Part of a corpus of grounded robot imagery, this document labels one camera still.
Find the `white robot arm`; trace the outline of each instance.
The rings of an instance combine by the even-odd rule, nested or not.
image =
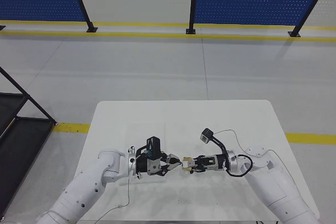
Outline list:
[[[117,150],[102,150],[97,160],[63,190],[37,224],[76,223],[102,196],[107,183],[129,175],[128,167],[119,170],[121,157],[126,155]]]
[[[124,166],[120,169],[120,160]],[[99,200],[106,184],[128,177],[130,172],[165,176],[181,164],[178,157],[165,154],[160,149],[160,140],[151,137],[147,145],[137,150],[131,147],[128,154],[117,150],[102,150],[87,170],[81,171],[63,190],[60,197],[38,220],[37,224],[74,224]]]
[[[230,176],[245,177],[249,185],[276,217],[284,224],[321,224],[305,204],[297,186],[290,176],[284,172],[261,147],[248,148],[247,154],[238,155],[234,151],[226,151],[225,146],[213,136],[213,132],[205,129],[200,139],[208,143],[214,142],[223,154],[185,158],[183,169],[193,172],[206,170],[226,170]]]

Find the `yellow stripe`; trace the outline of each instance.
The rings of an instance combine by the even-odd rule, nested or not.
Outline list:
[[[0,20],[0,24],[31,24],[31,25],[63,25],[87,26],[86,22],[60,22],[60,21],[16,21]],[[94,22],[95,26],[160,26],[160,27],[188,27],[189,24],[154,23],[154,22]],[[278,25],[239,25],[239,24],[194,24],[194,27],[207,28],[236,28],[236,29],[268,29],[291,30],[294,26]],[[304,26],[303,30],[336,30],[336,26]]]
[[[329,134],[285,133],[285,135],[289,143],[336,145],[336,136]]]
[[[59,123],[53,132],[88,133],[90,124]],[[285,133],[289,143],[302,144],[333,144],[336,145],[336,135]]]
[[[55,26],[87,26],[86,22],[61,22],[61,21],[19,21],[0,20],[0,24],[30,24],[30,25],[55,25]]]
[[[40,35],[40,36],[95,36],[95,37],[132,37],[132,38],[190,38],[190,39],[226,39],[226,40],[265,40],[265,41],[310,41],[336,42],[336,38],[291,38],[284,36],[255,35],[217,35],[217,34],[160,34],[144,32],[56,32],[56,31],[0,31],[0,35]]]
[[[88,133],[90,124],[59,123],[53,132]]]

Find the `gray floor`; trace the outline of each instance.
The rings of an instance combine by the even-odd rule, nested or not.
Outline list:
[[[0,36],[0,65],[59,122],[90,123],[102,100],[267,99],[285,132],[336,134],[336,43]],[[17,92],[0,76],[7,91]],[[32,105],[21,115],[42,116]],[[50,136],[8,221],[49,209],[85,138]],[[336,224],[336,146],[291,147],[321,220]]]

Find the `blue fence panel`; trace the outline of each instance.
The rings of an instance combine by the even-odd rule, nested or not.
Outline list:
[[[196,24],[296,26],[313,0],[197,0]]]
[[[0,20],[85,21],[78,0],[0,0]]]

